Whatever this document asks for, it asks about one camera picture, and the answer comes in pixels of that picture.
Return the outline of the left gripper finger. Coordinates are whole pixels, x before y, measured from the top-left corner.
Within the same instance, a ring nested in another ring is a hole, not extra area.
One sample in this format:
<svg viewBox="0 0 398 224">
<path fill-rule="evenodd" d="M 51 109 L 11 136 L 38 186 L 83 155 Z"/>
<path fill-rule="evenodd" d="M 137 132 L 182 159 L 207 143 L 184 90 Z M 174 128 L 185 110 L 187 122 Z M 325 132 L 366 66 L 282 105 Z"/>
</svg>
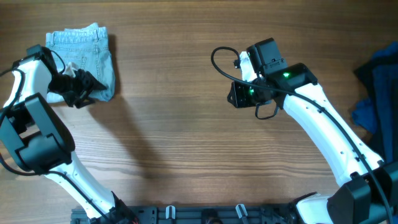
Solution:
<svg viewBox="0 0 398 224">
<path fill-rule="evenodd" d="M 88 93 L 81 95 L 74 95 L 73 106 L 80 109 L 82 107 L 88 106 L 95 103 L 94 99 L 90 97 Z"/>
<path fill-rule="evenodd" d="M 98 91 L 103 91 L 107 90 L 107 87 L 104 86 L 101 82 L 99 82 L 97 79 L 92 80 L 92 90 L 98 90 Z"/>
</svg>

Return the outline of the light blue denim shorts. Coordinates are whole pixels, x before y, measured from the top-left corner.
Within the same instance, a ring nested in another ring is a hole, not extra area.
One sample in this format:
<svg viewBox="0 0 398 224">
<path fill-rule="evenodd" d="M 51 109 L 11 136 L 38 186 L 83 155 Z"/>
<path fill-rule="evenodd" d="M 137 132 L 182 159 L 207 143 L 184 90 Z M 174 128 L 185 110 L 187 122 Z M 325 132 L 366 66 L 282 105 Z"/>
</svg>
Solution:
<svg viewBox="0 0 398 224">
<path fill-rule="evenodd" d="M 106 89 L 90 97 L 109 101 L 114 96 L 116 76 L 109 50 L 108 30 L 96 22 L 81 29 L 64 29 L 46 34 L 45 46 L 53 50 L 57 70 L 64 66 L 90 72 Z"/>
</svg>

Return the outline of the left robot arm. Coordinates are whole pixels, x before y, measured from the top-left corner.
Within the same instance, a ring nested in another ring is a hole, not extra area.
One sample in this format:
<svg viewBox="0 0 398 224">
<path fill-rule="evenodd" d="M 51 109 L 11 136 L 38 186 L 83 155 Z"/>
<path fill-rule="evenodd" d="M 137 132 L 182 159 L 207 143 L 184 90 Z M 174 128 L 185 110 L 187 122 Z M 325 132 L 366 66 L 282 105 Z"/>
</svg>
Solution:
<svg viewBox="0 0 398 224">
<path fill-rule="evenodd" d="M 1 109 L 1 142 L 19 167 L 1 165 L 20 176 L 40 176 L 66 190 L 85 210 L 88 223 L 139 223 L 114 192 L 104 188 L 81 163 L 67 127 L 47 103 L 48 93 L 61 95 L 69 107 L 92 104 L 90 93 L 104 90 L 90 72 L 57 70 L 56 52 L 41 45 L 27 49 L 8 72 L 14 75 L 11 95 Z"/>
</svg>

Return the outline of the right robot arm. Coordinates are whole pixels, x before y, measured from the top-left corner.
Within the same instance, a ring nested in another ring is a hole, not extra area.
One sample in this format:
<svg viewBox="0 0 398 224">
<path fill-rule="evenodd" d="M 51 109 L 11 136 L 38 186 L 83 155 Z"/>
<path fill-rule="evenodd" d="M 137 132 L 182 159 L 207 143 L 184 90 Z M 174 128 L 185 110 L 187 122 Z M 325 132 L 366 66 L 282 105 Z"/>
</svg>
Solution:
<svg viewBox="0 0 398 224">
<path fill-rule="evenodd" d="M 288 65 L 274 39 L 238 52 L 228 101 L 236 108 L 275 103 L 308 134 L 335 176 L 338 190 L 312 193 L 292 205 L 292 222 L 392 223 L 397 213 L 397 164 L 386 164 L 352 131 L 302 64 Z"/>
</svg>

